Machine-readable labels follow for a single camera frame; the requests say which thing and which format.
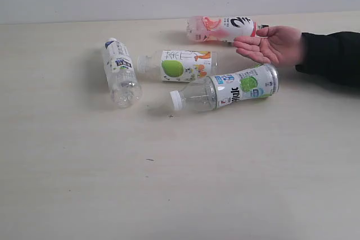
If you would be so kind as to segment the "person's open hand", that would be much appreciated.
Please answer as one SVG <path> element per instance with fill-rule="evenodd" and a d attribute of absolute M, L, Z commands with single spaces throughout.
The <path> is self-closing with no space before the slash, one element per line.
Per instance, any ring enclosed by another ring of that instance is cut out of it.
<path fill-rule="evenodd" d="M 276 67 L 300 65 L 304 60 L 302 33 L 289 26 L 272 26 L 256 31 L 254 37 L 237 37 L 236 52 L 259 64 Z"/>

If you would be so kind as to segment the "black sleeved forearm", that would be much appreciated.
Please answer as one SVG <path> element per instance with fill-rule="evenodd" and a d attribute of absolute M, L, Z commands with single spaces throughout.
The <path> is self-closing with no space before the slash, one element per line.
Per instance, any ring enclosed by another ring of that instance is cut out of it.
<path fill-rule="evenodd" d="M 304 57 L 296 71 L 318 75 L 348 87 L 359 87 L 359 33 L 303 33 Z"/>

